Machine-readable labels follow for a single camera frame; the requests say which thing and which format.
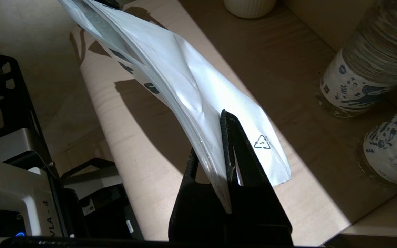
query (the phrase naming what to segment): wooden table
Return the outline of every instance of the wooden table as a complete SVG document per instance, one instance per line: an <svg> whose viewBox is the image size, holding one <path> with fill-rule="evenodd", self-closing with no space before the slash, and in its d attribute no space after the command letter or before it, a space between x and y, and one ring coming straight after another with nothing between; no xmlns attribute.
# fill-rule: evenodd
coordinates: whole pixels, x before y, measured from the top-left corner
<svg viewBox="0 0 397 248"><path fill-rule="evenodd" d="M145 8L183 36L276 124L293 178L274 189L295 245L320 245L396 195L367 178L356 158L360 137L396 109L383 102L350 120L323 112L315 94L335 52L286 7L277 4L266 17L248 20L230 14L222 1L180 3L128 6ZM170 110L111 58L90 50L91 36L82 36L84 46L76 38L79 57L86 50L81 72L142 233L167 240L191 145Z"/></svg>

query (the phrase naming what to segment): water bottle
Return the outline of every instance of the water bottle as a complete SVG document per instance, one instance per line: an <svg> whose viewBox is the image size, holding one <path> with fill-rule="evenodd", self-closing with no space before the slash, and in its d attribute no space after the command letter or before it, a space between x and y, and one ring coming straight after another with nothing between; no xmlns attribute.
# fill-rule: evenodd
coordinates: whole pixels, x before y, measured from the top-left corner
<svg viewBox="0 0 397 248"><path fill-rule="evenodd" d="M369 110L397 86L397 0L378 0L320 80L318 103L341 118Z"/></svg>
<svg viewBox="0 0 397 248"><path fill-rule="evenodd" d="M397 186L397 114L368 132L359 150L362 171Z"/></svg>

